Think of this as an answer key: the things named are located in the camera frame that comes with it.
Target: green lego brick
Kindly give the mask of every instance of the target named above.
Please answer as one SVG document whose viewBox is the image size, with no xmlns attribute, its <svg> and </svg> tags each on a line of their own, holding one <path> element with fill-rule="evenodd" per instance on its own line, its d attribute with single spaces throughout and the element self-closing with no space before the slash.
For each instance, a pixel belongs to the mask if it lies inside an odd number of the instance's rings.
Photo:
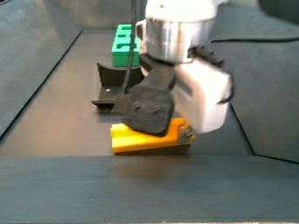
<svg viewBox="0 0 299 224">
<path fill-rule="evenodd" d="M 112 51 L 114 66 L 116 67 L 127 66 L 130 41 L 131 38 L 115 38 L 115 43 L 112 45 L 111 51 Z M 134 63 L 132 63 L 135 67 L 139 66 L 139 45 L 140 45 L 140 39 L 135 38 Z"/>
<path fill-rule="evenodd" d="M 120 24 L 116 27 L 116 33 L 130 33 L 132 30 L 132 25 L 131 24 Z"/>
<path fill-rule="evenodd" d="M 130 53 L 130 42 L 131 42 L 131 24 L 120 24 L 116 28 L 115 42 L 112 45 L 112 61 L 114 66 L 127 66 L 128 53 Z M 134 50 L 134 66 L 139 66 L 139 45 L 140 39 L 135 38 L 135 50 Z"/>
</svg>

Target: screw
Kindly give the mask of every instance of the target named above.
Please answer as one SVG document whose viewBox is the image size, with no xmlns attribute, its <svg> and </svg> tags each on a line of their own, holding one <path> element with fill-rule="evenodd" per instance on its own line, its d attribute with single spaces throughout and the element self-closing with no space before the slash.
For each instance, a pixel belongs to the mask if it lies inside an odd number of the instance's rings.
<svg viewBox="0 0 299 224">
<path fill-rule="evenodd" d="M 139 109 L 139 108 L 140 108 L 140 101 L 138 101 L 138 102 L 134 104 L 134 108 L 135 108 L 135 109 Z"/>
<path fill-rule="evenodd" d="M 155 106 L 152 107 L 152 111 L 154 111 L 155 113 L 158 113 L 159 109 L 160 109 L 160 106 L 158 106 L 158 105 L 155 105 Z"/>
</svg>

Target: silver metal cylinder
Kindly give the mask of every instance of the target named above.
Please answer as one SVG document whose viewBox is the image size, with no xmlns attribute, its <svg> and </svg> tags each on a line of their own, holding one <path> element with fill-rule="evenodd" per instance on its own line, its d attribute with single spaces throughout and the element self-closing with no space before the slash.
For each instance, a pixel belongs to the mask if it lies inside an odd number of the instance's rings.
<svg viewBox="0 0 299 224">
<path fill-rule="evenodd" d="M 146 19 L 146 49 L 150 56 L 170 62 L 188 61 L 190 47 L 203 45 L 211 35 L 214 19 L 196 22 Z"/>
</svg>

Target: yellow block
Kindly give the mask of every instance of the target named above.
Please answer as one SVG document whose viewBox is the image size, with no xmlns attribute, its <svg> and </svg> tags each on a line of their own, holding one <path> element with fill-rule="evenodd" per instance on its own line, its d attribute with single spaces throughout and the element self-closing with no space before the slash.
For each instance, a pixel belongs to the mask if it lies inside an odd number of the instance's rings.
<svg viewBox="0 0 299 224">
<path fill-rule="evenodd" d="M 182 117 L 171 120 L 168 133 L 164 137 L 151 136 L 134 131 L 123 123 L 112 124 L 111 136 L 114 151 L 119 153 L 182 145 L 180 130 L 187 130 L 188 128 L 190 124 Z"/>
</svg>

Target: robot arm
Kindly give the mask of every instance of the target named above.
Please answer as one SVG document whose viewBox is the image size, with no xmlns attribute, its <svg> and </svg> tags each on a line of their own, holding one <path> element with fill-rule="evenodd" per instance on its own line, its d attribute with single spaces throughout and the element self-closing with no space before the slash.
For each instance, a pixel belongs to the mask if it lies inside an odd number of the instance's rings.
<svg viewBox="0 0 299 224">
<path fill-rule="evenodd" d="M 164 137 L 172 129 L 174 109 L 196 134 L 214 131 L 224 123 L 231 78 L 220 70 L 220 61 L 199 48 L 211 37 L 218 3 L 216 0 L 147 2 L 146 20 L 136 24 L 146 78 L 119 97 L 114 108 L 126 115 L 124 123 L 136 132 Z"/>
</svg>

